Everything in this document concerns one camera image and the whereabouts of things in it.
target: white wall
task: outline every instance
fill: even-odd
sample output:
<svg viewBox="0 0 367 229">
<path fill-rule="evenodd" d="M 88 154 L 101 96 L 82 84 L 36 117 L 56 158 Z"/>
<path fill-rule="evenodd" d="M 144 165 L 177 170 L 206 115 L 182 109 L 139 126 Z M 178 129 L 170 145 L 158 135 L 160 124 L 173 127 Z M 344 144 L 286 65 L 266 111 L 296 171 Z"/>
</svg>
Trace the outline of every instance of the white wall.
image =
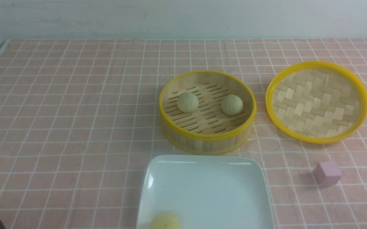
<svg viewBox="0 0 367 229">
<path fill-rule="evenodd" d="M 367 0 L 0 0 L 5 38 L 367 38 Z"/>
</svg>

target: dough ball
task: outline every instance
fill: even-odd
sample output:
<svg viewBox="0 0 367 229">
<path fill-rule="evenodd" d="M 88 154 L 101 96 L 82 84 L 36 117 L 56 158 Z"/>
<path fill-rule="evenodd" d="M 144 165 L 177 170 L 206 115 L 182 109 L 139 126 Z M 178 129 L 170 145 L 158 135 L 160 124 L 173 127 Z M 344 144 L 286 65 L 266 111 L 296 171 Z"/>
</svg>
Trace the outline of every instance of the dough ball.
<svg viewBox="0 0 367 229">
<path fill-rule="evenodd" d="M 183 113 L 194 112 L 199 105 L 198 97 L 194 93 L 184 92 L 178 96 L 177 106 Z"/>
<path fill-rule="evenodd" d="M 181 223 L 173 213 L 162 212 L 151 221 L 150 229 L 181 229 Z"/>
<path fill-rule="evenodd" d="M 243 101 L 237 95 L 228 94 L 223 98 L 220 107 L 227 115 L 238 115 L 243 110 Z"/>
</svg>

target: square plate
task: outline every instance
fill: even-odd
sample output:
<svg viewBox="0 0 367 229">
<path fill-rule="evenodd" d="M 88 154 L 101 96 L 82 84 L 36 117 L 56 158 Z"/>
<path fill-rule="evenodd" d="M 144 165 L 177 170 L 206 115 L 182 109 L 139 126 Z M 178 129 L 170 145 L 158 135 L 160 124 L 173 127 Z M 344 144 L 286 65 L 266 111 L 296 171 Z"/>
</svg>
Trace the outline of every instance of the square plate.
<svg viewBox="0 0 367 229">
<path fill-rule="evenodd" d="M 274 228 L 262 170 L 250 158 L 154 158 L 144 180 L 137 228 L 148 229 L 164 211 L 177 215 L 182 229 Z"/>
</svg>

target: pink block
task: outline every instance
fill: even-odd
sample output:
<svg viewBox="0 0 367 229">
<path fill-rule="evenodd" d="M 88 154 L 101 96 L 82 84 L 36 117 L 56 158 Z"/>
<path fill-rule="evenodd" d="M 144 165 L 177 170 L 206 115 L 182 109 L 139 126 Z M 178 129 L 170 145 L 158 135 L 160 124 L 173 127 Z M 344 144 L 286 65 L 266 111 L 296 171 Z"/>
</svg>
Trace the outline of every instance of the pink block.
<svg viewBox="0 0 367 229">
<path fill-rule="evenodd" d="M 342 177 L 338 165 L 334 161 L 319 162 L 313 170 L 316 182 L 323 186 L 337 184 Z"/>
</svg>

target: bamboo steamer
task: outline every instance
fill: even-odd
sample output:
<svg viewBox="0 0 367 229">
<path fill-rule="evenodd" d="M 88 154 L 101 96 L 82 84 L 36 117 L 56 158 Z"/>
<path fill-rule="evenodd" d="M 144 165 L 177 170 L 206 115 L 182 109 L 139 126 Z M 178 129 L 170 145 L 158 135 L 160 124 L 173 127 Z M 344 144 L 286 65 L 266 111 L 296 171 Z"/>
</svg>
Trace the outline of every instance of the bamboo steamer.
<svg viewBox="0 0 367 229">
<path fill-rule="evenodd" d="M 181 112 L 177 98 L 184 92 L 199 100 L 192 113 Z M 243 101 L 243 110 L 235 116 L 224 114 L 220 102 L 235 94 Z M 159 96 L 161 129 L 170 143 L 198 155 L 222 155 L 243 144 L 252 130 L 256 100 L 251 90 L 237 78 L 216 71 L 182 74 L 165 85 Z"/>
<path fill-rule="evenodd" d="M 266 95 L 268 114 L 286 134 L 327 144 L 347 138 L 367 116 L 367 91 L 347 69 L 308 61 L 281 71 Z"/>
</svg>

